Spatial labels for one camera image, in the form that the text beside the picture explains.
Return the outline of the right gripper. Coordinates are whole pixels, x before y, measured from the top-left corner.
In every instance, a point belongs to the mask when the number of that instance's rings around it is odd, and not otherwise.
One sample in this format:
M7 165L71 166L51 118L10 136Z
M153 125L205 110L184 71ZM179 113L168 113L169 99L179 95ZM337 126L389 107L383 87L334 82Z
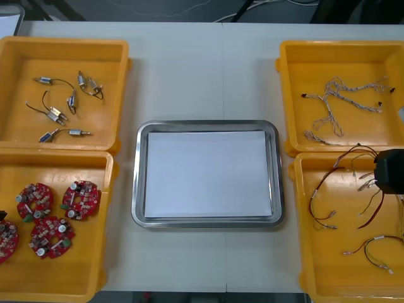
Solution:
M381 151L374 163L376 186L385 194L403 194L403 149Z

